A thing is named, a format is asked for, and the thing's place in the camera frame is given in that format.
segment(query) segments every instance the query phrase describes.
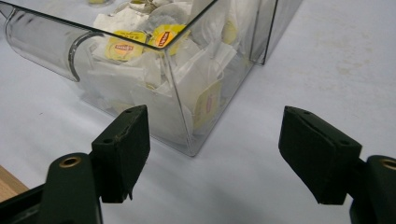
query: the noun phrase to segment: clear plastic bin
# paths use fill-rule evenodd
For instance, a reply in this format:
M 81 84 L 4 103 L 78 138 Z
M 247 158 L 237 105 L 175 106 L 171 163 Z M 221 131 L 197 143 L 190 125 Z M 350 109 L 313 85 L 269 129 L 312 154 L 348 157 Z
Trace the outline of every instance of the clear plastic bin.
M 153 25 L 157 19 L 138 14 L 145 18 L 131 23 L 140 26 L 116 33 L 92 25 L 122 1 L 98 8 L 76 0 L 0 1 L 0 11 L 7 42 L 22 57 L 70 79 L 84 101 L 114 116 L 147 105 L 151 135 L 194 156 L 302 0 L 170 2 L 162 7 L 173 8 L 157 14 L 181 8 L 178 25 Z

